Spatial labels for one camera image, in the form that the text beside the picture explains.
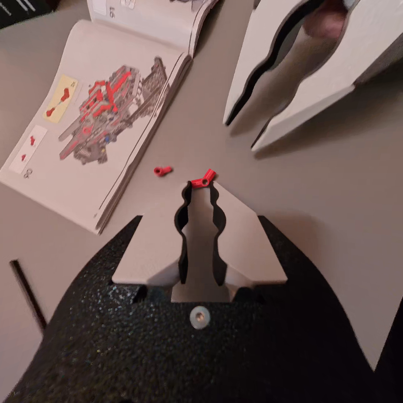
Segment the red angled toy connector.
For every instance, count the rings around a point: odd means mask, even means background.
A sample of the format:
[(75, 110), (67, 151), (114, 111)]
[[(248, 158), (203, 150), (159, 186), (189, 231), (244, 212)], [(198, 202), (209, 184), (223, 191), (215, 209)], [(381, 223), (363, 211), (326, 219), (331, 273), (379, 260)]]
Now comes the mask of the red angled toy connector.
[(208, 169), (204, 176), (200, 179), (194, 179), (191, 181), (193, 189), (199, 189), (208, 187), (209, 184), (214, 180), (216, 172), (212, 169)]

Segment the long black rod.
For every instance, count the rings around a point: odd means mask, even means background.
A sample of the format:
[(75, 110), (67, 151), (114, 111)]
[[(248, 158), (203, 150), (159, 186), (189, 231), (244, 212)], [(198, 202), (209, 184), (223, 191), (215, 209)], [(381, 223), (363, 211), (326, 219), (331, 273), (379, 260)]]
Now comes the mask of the long black rod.
[(31, 308), (36, 324), (38, 325), (41, 333), (44, 334), (44, 331), (46, 330), (47, 327), (47, 321), (43, 315), (43, 311), (31, 288), (31, 285), (29, 284), (29, 281), (24, 273), (24, 270), (17, 259), (11, 260), (9, 264), (13, 270), (17, 282), (19, 283), (23, 291), (24, 296), (26, 297), (27, 303)]

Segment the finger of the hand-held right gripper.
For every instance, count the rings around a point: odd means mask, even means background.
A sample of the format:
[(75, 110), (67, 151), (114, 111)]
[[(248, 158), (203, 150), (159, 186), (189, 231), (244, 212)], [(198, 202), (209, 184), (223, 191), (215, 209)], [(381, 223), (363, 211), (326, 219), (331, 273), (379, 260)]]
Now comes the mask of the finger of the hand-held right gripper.
[(305, 18), (323, 0), (254, 1), (226, 101), (223, 123), (229, 126), (251, 97), (259, 78), (274, 70), (292, 48)]
[(401, 0), (356, 1), (333, 53), (299, 84), (289, 105), (268, 121), (251, 150), (258, 152), (351, 93), (402, 30)]

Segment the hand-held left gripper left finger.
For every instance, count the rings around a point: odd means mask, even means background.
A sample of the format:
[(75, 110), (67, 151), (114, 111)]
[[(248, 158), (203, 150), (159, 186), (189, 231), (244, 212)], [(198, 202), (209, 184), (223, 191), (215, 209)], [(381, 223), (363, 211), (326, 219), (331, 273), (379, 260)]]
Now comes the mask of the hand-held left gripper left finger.
[(115, 284), (185, 284), (188, 253), (183, 229), (189, 222), (191, 197), (191, 182), (181, 183), (144, 213), (112, 276)]

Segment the black box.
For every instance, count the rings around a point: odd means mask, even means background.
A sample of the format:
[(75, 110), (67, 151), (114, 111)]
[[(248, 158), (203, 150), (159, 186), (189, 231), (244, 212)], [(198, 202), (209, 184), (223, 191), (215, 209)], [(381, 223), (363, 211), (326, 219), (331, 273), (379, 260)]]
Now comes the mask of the black box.
[(54, 12), (59, 0), (1, 0), (0, 28)]

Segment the open building instruction booklet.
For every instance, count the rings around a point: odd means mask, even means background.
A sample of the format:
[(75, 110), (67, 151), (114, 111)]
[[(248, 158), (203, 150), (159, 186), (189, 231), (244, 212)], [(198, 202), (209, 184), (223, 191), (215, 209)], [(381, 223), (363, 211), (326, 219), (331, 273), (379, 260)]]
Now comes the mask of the open building instruction booklet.
[(1, 183), (100, 234), (193, 61), (218, 1), (87, 1)]

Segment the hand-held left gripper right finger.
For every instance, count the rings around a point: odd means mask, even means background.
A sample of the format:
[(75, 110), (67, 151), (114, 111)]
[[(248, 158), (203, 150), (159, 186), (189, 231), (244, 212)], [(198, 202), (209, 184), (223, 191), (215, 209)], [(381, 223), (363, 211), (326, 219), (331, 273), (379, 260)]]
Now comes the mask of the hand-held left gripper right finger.
[(284, 284), (287, 276), (258, 215), (218, 183), (210, 184), (217, 234), (213, 276), (229, 289)]

